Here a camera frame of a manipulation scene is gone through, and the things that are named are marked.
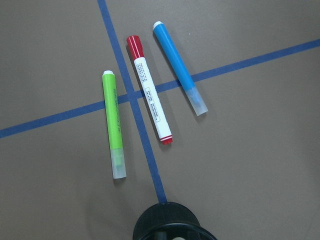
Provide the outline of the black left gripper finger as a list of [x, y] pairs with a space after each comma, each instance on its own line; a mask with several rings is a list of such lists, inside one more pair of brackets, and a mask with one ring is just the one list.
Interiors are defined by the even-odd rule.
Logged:
[[154, 240], [167, 240], [166, 231], [157, 231], [154, 233]]

